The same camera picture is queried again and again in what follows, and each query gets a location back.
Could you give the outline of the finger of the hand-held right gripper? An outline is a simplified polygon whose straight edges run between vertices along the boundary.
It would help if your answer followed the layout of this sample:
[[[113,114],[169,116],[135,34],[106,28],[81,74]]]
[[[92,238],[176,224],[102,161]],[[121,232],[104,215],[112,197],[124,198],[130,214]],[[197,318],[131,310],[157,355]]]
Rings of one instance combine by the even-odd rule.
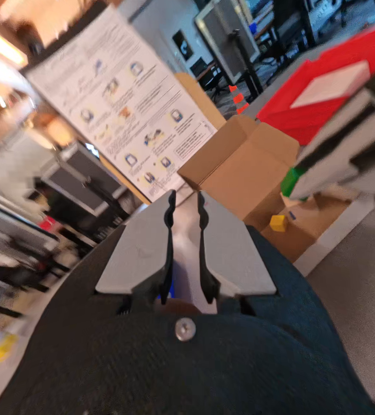
[[[292,189],[289,198],[305,199],[310,195],[326,189],[331,184],[351,180],[359,174],[359,169],[351,164],[350,159],[359,152],[358,147],[340,145],[311,167],[301,158],[296,164],[299,179]]]
[[[304,148],[297,168],[312,168],[331,154],[368,117],[375,114],[375,94],[359,91],[343,105]]]

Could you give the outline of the white cardboard mailer box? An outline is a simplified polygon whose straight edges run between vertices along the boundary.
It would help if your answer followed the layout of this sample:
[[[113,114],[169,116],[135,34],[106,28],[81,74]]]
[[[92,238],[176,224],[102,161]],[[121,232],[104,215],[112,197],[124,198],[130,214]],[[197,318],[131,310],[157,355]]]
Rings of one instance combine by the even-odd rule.
[[[260,231],[307,276],[375,209],[375,197],[338,186],[306,200],[282,196],[281,181],[299,149],[299,143],[285,133],[237,115],[184,163],[178,174]],[[298,221],[288,214],[292,208],[299,210]],[[273,215],[287,215],[286,232],[271,230]]]
[[[350,97],[370,79],[370,65],[361,60],[315,77],[297,96],[290,108]]]

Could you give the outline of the black phone sign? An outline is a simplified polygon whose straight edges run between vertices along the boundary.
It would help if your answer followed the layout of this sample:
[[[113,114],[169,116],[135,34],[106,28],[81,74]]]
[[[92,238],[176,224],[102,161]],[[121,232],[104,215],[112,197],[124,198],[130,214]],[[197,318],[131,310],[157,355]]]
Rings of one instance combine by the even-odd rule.
[[[180,29],[178,30],[173,36],[172,40],[178,50],[180,51],[181,55],[183,56],[185,61],[188,61],[193,55],[193,49],[191,48],[188,40],[186,39],[186,36],[184,32]]]

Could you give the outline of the printed instruction poster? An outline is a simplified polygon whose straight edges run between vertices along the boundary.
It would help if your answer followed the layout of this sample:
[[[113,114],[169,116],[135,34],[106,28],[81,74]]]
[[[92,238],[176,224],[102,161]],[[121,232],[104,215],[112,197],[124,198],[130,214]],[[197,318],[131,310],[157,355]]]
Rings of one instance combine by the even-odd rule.
[[[100,1],[30,64],[32,87],[149,202],[217,132],[151,46]]]

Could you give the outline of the instruction sheet on wooden stand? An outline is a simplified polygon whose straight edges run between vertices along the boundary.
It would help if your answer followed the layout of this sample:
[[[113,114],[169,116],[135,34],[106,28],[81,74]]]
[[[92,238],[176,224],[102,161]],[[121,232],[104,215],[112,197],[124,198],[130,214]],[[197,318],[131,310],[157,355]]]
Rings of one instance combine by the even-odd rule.
[[[175,73],[174,77],[178,80],[181,86],[191,96],[192,100],[199,107],[203,115],[213,125],[216,131],[220,130],[225,124],[226,120],[219,112],[216,105],[209,98],[209,96],[203,91],[199,83],[187,73]],[[99,150],[99,159],[102,165],[115,176],[120,182],[122,182],[128,189],[136,196],[142,203],[150,205],[152,201],[147,198],[121,171],[110,163]]]

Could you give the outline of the red plastic bin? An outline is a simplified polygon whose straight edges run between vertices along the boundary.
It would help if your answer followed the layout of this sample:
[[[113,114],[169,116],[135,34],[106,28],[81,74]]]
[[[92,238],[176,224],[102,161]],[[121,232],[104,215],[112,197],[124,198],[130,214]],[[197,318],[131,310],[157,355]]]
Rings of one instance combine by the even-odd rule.
[[[292,108],[292,104],[316,77],[359,61],[367,61],[370,74],[375,75],[375,27],[326,49],[318,58],[304,60],[257,113],[257,118],[296,139],[301,145],[308,144],[348,97],[296,108]]]

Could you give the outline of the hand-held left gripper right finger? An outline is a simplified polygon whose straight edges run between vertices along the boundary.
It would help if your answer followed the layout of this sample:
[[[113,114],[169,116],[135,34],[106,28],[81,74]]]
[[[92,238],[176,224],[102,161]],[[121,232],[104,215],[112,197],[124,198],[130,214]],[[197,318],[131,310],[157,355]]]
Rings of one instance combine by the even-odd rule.
[[[277,288],[243,221],[201,190],[200,285],[206,301],[274,295]]]

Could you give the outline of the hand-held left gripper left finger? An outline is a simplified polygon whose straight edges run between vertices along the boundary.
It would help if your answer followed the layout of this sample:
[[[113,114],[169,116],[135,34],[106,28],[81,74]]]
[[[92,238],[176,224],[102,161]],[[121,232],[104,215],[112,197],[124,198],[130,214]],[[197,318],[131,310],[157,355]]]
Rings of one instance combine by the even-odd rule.
[[[173,274],[173,213],[176,191],[169,190],[132,218],[96,284],[96,292],[154,303],[159,286]]]

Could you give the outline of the green cube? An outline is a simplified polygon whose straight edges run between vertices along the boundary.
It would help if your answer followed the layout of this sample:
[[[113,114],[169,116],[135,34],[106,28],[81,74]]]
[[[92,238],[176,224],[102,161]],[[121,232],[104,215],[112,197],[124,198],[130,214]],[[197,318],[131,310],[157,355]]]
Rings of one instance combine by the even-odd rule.
[[[290,197],[295,185],[299,181],[300,177],[307,172],[307,169],[291,167],[286,173],[285,177],[281,181],[280,190],[281,194],[287,198]]]

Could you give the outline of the orange striped cone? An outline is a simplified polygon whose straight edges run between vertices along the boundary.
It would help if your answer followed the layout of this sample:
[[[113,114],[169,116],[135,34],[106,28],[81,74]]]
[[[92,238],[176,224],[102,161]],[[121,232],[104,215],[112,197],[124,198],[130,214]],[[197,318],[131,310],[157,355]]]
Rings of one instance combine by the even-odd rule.
[[[237,86],[228,85],[228,88],[236,106],[237,114],[240,115],[249,107],[249,103]]]

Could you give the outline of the yellow cube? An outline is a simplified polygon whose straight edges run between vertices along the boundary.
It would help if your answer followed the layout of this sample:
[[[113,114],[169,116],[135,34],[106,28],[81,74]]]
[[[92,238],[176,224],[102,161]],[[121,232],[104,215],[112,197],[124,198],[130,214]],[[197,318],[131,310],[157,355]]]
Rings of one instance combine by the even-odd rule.
[[[288,224],[287,215],[273,215],[270,219],[269,226],[272,231],[284,233],[288,229]]]

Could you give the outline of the large display on stand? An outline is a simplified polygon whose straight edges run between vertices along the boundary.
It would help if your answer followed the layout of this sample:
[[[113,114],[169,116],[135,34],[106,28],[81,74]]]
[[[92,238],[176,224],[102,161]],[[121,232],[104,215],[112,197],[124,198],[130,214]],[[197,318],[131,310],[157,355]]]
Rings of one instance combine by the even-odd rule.
[[[209,1],[196,15],[195,24],[231,85],[247,69],[233,33],[237,33],[252,64],[261,55],[238,1]]]

